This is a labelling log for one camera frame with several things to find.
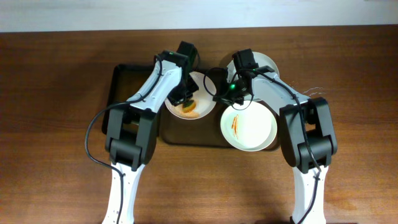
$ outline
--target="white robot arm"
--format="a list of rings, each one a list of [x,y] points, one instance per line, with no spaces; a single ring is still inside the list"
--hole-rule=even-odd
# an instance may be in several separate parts
[[[228,88],[222,97],[214,99],[232,105],[242,103],[250,94],[279,116],[280,145],[287,163],[293,167],[295,182],[295,208],[290,222],[326,223],[325,177],[331,156],[337,151],[326,100],[310,99],[289,87],[273,69],[258,65],[251,49],[236,52],[233,58],[234,68],[228,68],[227,80],[234,89]],[[232,71],[238,71],[239,78],[234,78]],[[304,122],[315,124],[315,129],[306,131]]]
[[[186,42],[181,42],[176,52],[163,51],[155,58],[154,70],[145,84],[127,100],[133,103],[110,110],[105,148],[112,167],[124,175],[124,200],[119,211],[121,181],[119,173],[113,170],[108,210],[103,223],[134,223],[133,210],[139,178],[155,149],[157,113],[166,98],[173,105],[179,105],[198,90],[189,77],[196,54],[196,48]],[[138,132],[123,129],[123,123],[138,124]]]

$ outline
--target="orange food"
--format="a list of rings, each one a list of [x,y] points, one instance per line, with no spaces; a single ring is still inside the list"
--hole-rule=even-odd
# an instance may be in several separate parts
[[[239,115],[237,114],[235,117],[234,117],[234,121],[232,122],[232,129],[233,129],[233,131],[234,131],[234,136],[237,138],[237,139],[239,139],[239,137],[238,137],[238,118],[239,118]]]
[[[194,100],[188,100],[186,103],[182,105],[182,112],[189,113],[193,111],[197,107],[197,104]]]

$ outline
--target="white plate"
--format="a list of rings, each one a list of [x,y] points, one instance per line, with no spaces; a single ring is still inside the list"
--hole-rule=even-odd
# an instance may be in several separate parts
[[[244,151],[260,151],[269,146],[275,139],[277,123],[274,115],[264,105],[249,101],[235,104],[234,109],[229,106],[220,121],[224,138],[235,148]],[[234,119],[237,120],[236,134],[233,128]]]
[[[266,56],[265,54],[259,53],[259,52],[253,52],[253,56],[254,59],[256,61],[256,63],[259,64],[259,67],[263,67],[263,66],[270,66],[272,69],[275,70],[275,73],[279,75],[279,70],[278,67],[276,66],[275,62],[268,56]],[[228,69],[228,73],[229,74],[235,74],[236,69],[235,69],[235,65],[234,65],[234,61],[232,60],[228,65],[227,65],[227,69]],[[251,95],[245,96],[244,100],[251,100]],[[256,98],[256,96],[254,96],[253,101],[260,101],[259,98]]]
[[[191,72],[190,76],[193,81],[198,85],[199,90],[193,93],[192,100],[195,100],[196,108],[189,112],[182,112],[182,105],[173,106],[168,99],[165,100],[167,109],[175,116],[182,119],[199,119],[206,116],[215,107],[216,102],[213,101],[213,97],[205,90],[203,86],[203,77],[205,76],[199,72]],[[212,80],[206,77],[206,87],[211,94],[216,94],[216,86]]]

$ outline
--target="wood grain surface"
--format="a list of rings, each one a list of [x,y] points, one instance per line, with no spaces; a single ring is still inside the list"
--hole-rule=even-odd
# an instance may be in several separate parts
[[[297,91],[321,87],[306,94],[328,100],[338,140],[325,182],[328,223],[396,223],[397,26],[0,34],[0,223],[102,221],[111,171],[87,158],[86,127],[106,104],[115,65],[150,64],[181,40],[197,46],[204,67],[250,47]],[[107,161],[100,128],[90,147]],[[289,220],[293,207],[280,150],[159,140],[134,214],[138,224],[260,224]]]

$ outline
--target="brown tray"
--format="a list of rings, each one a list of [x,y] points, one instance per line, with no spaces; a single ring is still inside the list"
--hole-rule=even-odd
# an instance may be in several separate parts
[[[135,94],[144,84],[153,70],[151,66],[119,65],[115,68],[112,78],[111,89],[108,96],[108,105],[117,101],[126,101]],[[226,78],[226,72],[214,70],[208,74],[216,85],[217,90],[221,86],[222,79]],[[223,137],[220,128],[220,119],[228,106],[217,103],[214,109],[206,116],[195,120],[185,120],[174,116],[163,105],[160,109],[159,136],[168,144],[186,146],[206,146],[234,148]],[[106,134],[108,125],[108,114],[103,120],[103,132]],[[135,126],[129,129],[136,131]],[[263,151],[273,151],[279,147],[278,134],[270,146]]]

